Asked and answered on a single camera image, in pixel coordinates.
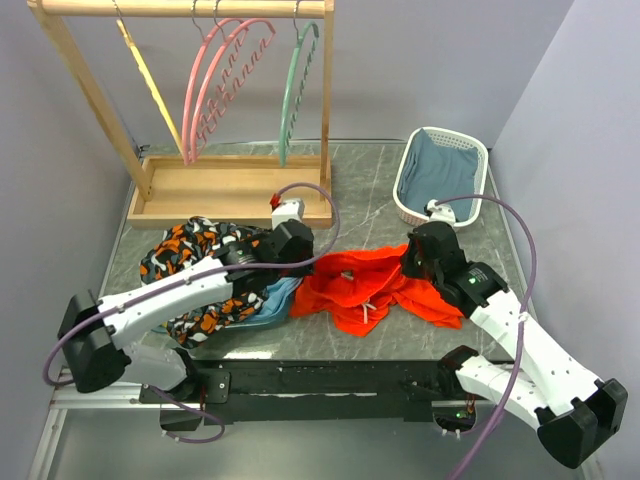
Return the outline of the pink plastic hanger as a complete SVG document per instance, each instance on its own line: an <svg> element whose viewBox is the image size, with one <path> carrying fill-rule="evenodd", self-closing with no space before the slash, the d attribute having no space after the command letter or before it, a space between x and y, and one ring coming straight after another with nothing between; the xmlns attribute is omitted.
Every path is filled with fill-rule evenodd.
<svg viewBox="0 0 640 480"><path fill-rule="evenodd" d="M193 96L195 90L196 80L198 78L198 72L200 69L200 65L202 63L202 59L206 53L206 50L214 39L214 37L221 31L221 27L227 24L237 24L240 25L243 22L243 19L238 18L226 18L222 19L219 22L219 26L214 26L211 31L202 37L202 43L196 54L194 59L189 79L186 87L186 94L184 99L184 108L182 115L182 128L181 128L181 153L183 156L184 165L189 165L191 163L190 156L190 127L192 122L192 105L193 105Z"/></svg>
<svg viewBox="0 0 640 480"><path fill-rule="evenodd" d="M272 43L276 29L265 18L227 24L209 44L195 84L190 156L195 163L247 78Z"/></svg>

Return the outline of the yellow plastic hanger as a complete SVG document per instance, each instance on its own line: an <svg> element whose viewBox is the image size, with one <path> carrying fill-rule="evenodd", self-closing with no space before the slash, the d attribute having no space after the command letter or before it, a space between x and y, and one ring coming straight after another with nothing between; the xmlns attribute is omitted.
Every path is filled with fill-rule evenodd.
<svg viewBox="0 0 640 480"><path fill-rule="evenodd" d="M161 115L161 117L164 120L165 125L167 126L171 137L174 141L174 144L176 145L178 151L180 154L183 153L183 149L182 149L182 141L181 141L181 137L178 133L178 130L176 128L176 125L172 119L172 116L166 106L166 103L154 81L154 78L140 52L140 50L138 49L136 43L134 42L133 37L131 36L131 34L129 33L129 31L127 30L124 21L118 19L116 21L116 24L120 30L121 36L124 40L124 43L126 44L126 46L128 47L134 62L136 63L136 66L138 68L138 71L141 75L141 77L143 78L147 89L149 90L149 93L152 97L152 99L154 100L157 109Z"/></svg>

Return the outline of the left pink plastic hanger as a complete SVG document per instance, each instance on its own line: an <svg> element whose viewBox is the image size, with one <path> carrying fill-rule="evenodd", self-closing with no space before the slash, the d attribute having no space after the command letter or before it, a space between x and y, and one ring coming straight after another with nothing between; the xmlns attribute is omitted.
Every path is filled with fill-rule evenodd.
<svg viewBox="0 0 640 480"><path fill-rule="evenodd" d="M195 90L196 80L198 78L198 72L200 69L200 65L202 63L202 59L206 53L206 50L214 39L214 37L221 31L221 27L227 24L237 24L240 25L243 22L243 19L238 18L226 18L222 19L219 22L219 26L214 26L211 31L202 37L202 43L196 54L194 59L189 79L186 87L186 94L184 99L184 108L182 115L182 128L181 128L181 153L183 156L184 165L189 165L191 163L190 156L190 127L192 122L192 105L193 105L193 96Z"/></svg>

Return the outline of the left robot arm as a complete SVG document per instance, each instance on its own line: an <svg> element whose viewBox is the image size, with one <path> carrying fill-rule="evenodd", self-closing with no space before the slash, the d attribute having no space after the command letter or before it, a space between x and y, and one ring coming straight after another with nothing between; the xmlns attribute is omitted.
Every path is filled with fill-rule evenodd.
<svg viewBox="0 0 640 480"><path fill-rule="evenodd" d="M74 296L59 330L59 345L80 393L118 381L153 385L179 402L198 392L199 377L176 350L141 344L152 328L198 307L257 293L282 274L310 271L314 236L298 220L265 235L220 247L194 265L151 284L99 300Z"/></svg>

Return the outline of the green plastic hanger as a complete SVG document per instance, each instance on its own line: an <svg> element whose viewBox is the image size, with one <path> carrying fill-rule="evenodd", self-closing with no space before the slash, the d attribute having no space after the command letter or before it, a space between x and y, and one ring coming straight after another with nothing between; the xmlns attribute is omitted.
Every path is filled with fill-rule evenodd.
<svg viewBox="0 0 640 480"><path fill-rule="evenodd" d="M313 20L308 21L303 28L296 31L296 43L289 63L281 108L278 139L281 167L287 165L290 144L319 39L320 29Z"/></svg>

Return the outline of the right pink plastic hanger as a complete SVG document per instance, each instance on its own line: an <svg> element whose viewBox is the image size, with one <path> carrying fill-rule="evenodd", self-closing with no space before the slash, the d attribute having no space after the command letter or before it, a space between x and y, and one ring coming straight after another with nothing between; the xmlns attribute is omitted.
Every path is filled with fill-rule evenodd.
<svg viewBox="0 0 640 480"><path fill-rule="evenodd" d="M272 43L276 29L265 18L227 24L209 44L195 84L190 156L195 163L247 78Z"/></svg>

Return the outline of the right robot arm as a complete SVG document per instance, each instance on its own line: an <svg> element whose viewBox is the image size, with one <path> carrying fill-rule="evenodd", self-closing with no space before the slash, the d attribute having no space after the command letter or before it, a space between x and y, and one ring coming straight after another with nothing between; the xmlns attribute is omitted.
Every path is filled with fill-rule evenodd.
<svg viewBox="0 0 640 480"><path fill-rule="evenodd" d="M402 272L428 281L514 361L506 369L469 347L454 349L442 358L437 376L445 396L470 393L493 401L529 425L545 450L570 469L619 431L627 389L581 365L521 311L516 294L492 267L466 258L452 226L436 221L414 228Z"/></svg>

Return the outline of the patterned camouflage shorts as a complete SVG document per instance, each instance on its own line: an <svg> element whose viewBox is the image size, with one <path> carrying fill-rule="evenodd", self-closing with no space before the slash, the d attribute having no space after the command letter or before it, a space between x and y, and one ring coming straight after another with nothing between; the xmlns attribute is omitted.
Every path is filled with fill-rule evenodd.
<svg viewBox="0 0 640 480"><path fill-rule="evenodd" d="M264 232L254 226L192 217L184 224L167 229L162 241L141 259L141 283L151 284L179 273L213 255L223 245L251 239ZM199 306L167 321L166 330L182 347L193 349L225 327L261 313L268 299L268 292L262 290Z"/></svg>

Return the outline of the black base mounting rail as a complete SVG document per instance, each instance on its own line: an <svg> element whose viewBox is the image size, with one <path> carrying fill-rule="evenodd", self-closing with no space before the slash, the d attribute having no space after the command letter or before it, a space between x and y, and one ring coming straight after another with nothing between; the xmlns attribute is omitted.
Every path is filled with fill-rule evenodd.
<svg viewBox="0 0 640 480"><path fill-rule="evenodd" d="M172 433L239 422L399 418L430 422L442 403L470 424L480 397L466 393L437 360L204 360L169 390L144 388L143 405L161 408Z"/></svg>

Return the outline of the light blue shorts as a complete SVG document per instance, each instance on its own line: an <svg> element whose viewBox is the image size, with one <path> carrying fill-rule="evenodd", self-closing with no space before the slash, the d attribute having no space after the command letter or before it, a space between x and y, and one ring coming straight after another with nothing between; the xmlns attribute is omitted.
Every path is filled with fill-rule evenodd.
<svg viewBox="0 0 640 480"><path fill-rule="evenodd" d="M289 314L295 292L301 283L301 278L285 277L269 285L260 308L256 313L251 314L244 323L262 327L284 320Z"/></svg>

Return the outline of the wooden clothes rack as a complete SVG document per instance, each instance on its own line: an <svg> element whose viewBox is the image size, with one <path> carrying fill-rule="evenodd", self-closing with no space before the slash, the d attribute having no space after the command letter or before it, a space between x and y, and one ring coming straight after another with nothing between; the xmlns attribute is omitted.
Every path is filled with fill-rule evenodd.
<svg viewBox="0 0 640 480"><path fill-rule="evenodd" d="M141 229L159 229L181 223L194 215L219 221L260 227L271 224L270 200L274 193L308 189L303 196L305 221L312 228L328 228L336 214L320 188L331 188L329 122L333 62L335 6L331 1L239 1L221 6L216 1L31 1L28 4L42 30L57 48L70 74L83 91L104 134L119 154L134 185L127 220ZM315 21L324 40L323 104L320 152L288 157L281 167L276 155L205 155L184 165L183 156L152 155L140 160L123 124L117 119L103 91L68 30L64 17L305 18Z"/></svg>

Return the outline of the orange shorts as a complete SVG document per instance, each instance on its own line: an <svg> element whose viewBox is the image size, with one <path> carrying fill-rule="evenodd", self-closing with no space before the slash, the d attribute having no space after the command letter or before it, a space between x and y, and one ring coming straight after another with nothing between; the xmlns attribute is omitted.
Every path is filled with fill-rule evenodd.
<svg viewBox="0 0 640 480"><path fill-rule="evenodd" d="M463 314L447 304L426 280L402 273L407 247L385 246L323 256L296 289L289 315L330 314L336 328L364 337L398 305L422 320L449 329L462 327Z"/></svg>

